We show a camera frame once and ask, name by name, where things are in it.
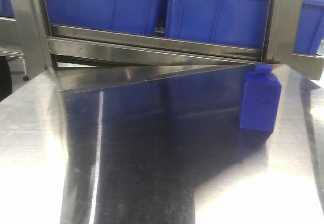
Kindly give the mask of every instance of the stainless steel shelf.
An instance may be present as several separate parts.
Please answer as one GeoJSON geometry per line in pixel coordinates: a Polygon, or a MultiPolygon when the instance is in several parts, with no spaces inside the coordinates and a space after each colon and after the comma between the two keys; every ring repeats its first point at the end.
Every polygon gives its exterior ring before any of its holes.
{"type": "Polygon", "coordinates": [[[120,64],[142,65],[212,65],[257,63],[249,60],[217,58],[156,49],[139,48],[67,38],[48,38],[50,52],[55,55],[101,60],[120,64]]]}
{"type": "Polygon", "coordinates": [[[252,61],[260,61],[262,52],[260,49],[222,46],[209,43],[182,41],[152,36],[149,37],[142,35],[132,35],[111,31],[91,30],[86,28],[62,25],[51,25],[51,30],[52,36],[58,36],[63,38],[74,38],[87,41],[167,50],[166,52],[186,52],[200,55],[222,56],[227,58],[237,58],[252,61]]]}

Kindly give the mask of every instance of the metal edge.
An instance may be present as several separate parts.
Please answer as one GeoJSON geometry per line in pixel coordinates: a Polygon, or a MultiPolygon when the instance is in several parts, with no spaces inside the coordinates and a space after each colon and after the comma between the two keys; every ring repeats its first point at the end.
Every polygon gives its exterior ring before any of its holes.
{"type": "Polygon", "coordinates": [[[255,64],[258,62],[194,55],[172,51],[138,48],[76,39],[48,38],[50,52],[55,55],[96,59],[105,62],[141,65],[216,65],[255,64]]]}
{"type": "Polygon", "coordinates": [[[174,40],[160,37],[149,37],[117,33],[111,31],[91,30],[63,25],[51,25],[53,36],[76,38],[96,42],[107,42],[127,46],[162,49],[168,51],[188,52],[201,55],[213,55],[229,58],[261,60],[261,50],[252,48],[232,47],[184,40],[174,40]]]}
{"type": "Polygon", "coordinates": [[[6,56],[6,57],[17,57],[17,58],[23,58],[24,54],[22,52],[19,51],[6,51],[6,50],[2,50],[2,48],[0,48],[0,55],[1,56],[6,56]]]}
{"type": "Polygon", "coordinates": [[[136,84],[145,81],[185,76],[194,73],[238,68],[242,66],[251,66],[252,68],[252,65],[248,64],[206,66],[135,66],[102,69],[79,68],[75,70],[70,69],[57,71],[56,76],[60,85],[58,88],[59,91],[64,91],[64,93],[70,94],[118,87],[128,84],[136,84]]]}
{"type": "Polygon", "coordinates": [[[324,70],[324,57],[293,54],[292,58],[286,64],[309,79],[319,80],[324,70]]]}
{"type": "Polygon", "coordinates": [[[11,51],[9,47],[21,51],[17,23],[13,18],[0,17],[0,50],[11,51]]]}

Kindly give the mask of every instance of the metal sheet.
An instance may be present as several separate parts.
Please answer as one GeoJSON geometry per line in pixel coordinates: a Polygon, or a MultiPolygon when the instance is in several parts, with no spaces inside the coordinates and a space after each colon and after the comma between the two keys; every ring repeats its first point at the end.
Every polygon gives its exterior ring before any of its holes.
{"type": "Polygon", "coordinates": [[[260,61],[261,50],[51,25],[53,36],[260,61]]]}
{"type": "Polygon", "coordinates": [[[61,70],[57,71],[56,76],[59,79],[58,90],[82,92],[239,66],[248,65],[98,67],[61,70]]]}
{"type": "Polygon", "coordinates": [[[249,66],[137,69],[81,93],[47,71],[0,103],[1,223],[323,223],[322,88],[277,67],[269,135],[237,126],[249,66]]]}
{"type": "Polygon", "coordinates": [[[137,48],[76,39],[49,38],[50,52],[56,55],[140,65],[253,64],[258,62],[212,56],[137,48]]]}

